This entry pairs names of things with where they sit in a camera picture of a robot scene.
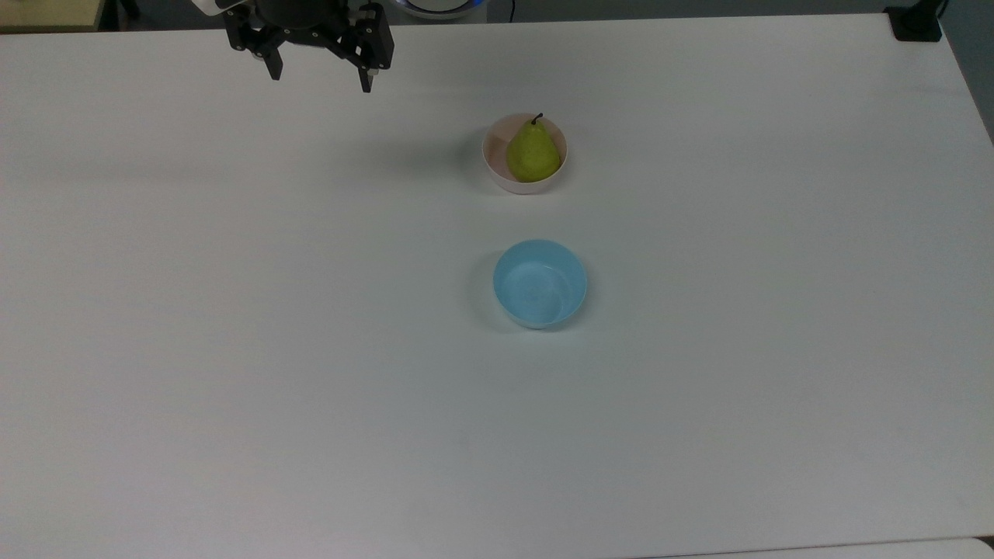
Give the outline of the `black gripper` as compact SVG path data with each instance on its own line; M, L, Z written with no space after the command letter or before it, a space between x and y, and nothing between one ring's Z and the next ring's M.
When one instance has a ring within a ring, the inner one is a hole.
M228 45L262 61L274 81L283 74L278 49L285 29L327 31L327 49L357 68L365 93L372 92L376 75L393 64L394 39L380 3L354 9L343 1L255 1L255 10L264 22L258 29L252 27L251 9L224 10Z

